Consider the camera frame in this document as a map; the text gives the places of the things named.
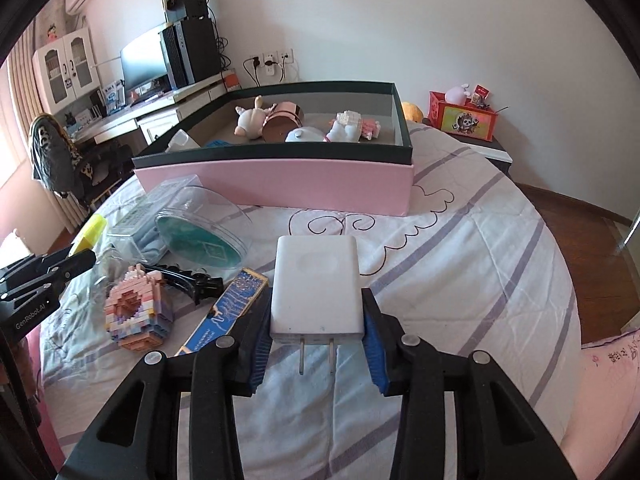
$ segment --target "metal prong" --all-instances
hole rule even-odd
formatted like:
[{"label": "metal prong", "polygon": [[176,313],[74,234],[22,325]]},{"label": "metal prong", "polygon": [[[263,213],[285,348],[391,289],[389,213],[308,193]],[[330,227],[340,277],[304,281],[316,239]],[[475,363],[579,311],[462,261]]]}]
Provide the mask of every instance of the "metal prong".
[{"label": "metal prong", "polygon": [[300,339],[300,375],[305,374],[305,340]]},{"label": "metal prong", "polygon": [[335,362],[337,360],[337,349],[334,344],[334,340],[329,341],[329,372],[331,375],[335,375]]}]

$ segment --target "monitor screen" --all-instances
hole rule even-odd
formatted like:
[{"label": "monitor screen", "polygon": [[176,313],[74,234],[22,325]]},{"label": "monitor screen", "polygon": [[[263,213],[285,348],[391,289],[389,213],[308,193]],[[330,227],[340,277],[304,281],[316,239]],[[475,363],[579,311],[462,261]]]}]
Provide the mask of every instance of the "monitor screen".
[{"label": "monitor screen", "polygon": [[166,75],[160,44],[160,32],[165,27],[166,25],[159,25],[153,28],[120,51],[126,92]]}]

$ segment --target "red box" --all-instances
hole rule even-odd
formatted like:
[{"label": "red box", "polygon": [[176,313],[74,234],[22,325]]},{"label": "red box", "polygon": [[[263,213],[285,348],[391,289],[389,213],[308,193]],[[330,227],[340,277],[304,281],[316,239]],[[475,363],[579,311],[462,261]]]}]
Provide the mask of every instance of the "red box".
[{"label": "red box", "polygon": [[462,106],[452,105],[444,100],[444,94],[429,92],[429,120],[445,133],[476,139],[491,140],[494,136],[495,120],[498,114],[491,108],[478,108],[467,99]]}]

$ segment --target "metal screw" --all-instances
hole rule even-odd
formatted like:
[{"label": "metal screw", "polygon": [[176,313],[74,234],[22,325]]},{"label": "metal screw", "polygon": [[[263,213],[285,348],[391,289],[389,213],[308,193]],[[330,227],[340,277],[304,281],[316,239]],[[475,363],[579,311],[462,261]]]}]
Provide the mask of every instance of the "metal screw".
[{"label": "metal screw", "polygon": [[149,352],[145,355],[145,363],[148,365],[157,365],[162,361],[162,354],[160,352]]},{"label": "metal screw", "polygon": [[491,356],[483,350],[474,352],[473,359],[474,362],[478,363],[479,365],[487,365],[491,362]]},{"label": "metal screw", "polygon": [[404,334],[400,341],[405,346],[418,346],[420,344],[420,338],[414,334]]},{"label": "metal screw", "polygon": [[230,335],[223,335],[223,336],[220,336],[218,339],[216,339],[216,346],[218,348],[229,348],[233,346],[235,343],[236,343],[236,340],[233,338],[233,336],[230,336]]}]

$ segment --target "white tablecloth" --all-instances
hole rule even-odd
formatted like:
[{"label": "white tablecloth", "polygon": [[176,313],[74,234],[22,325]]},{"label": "white tablecloth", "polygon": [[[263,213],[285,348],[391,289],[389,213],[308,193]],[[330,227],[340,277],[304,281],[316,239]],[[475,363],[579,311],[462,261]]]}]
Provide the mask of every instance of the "white tablecloth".
[{"label": "white tablecloth", "polygon": [[[558,245],[524,195],[481,155],[435,129],[410,123],[410,131],[409,216],[243,206],[256,228],[246,264],[272,278],[279,236],[354,235],[362,286],[372,288],[381,310],[441,351],[487,350],[559,441],[578,386],[580,325]],[[133,178],[100,212],[113,224],[141,193]],[[105,246],[100,241],[97,252]],[[104,331],[102,305],[89,292],[96,272],[69,285],[42,329],[46,401],[67,454],[140,358]],[[181,305],[162,347],[167,355],[207,307]],[[335,377],[324,347],[307,349],[303,377],[298,359],[296,348],[274,345],[257,394],[234,402],[245,478],[388,478],[400,399],[380,396],[362,346],[338,348]],[[185,397],[181,478],[188,478],[188,405]],[[447,478],[455,475],[452,416],[447,396]]]}]

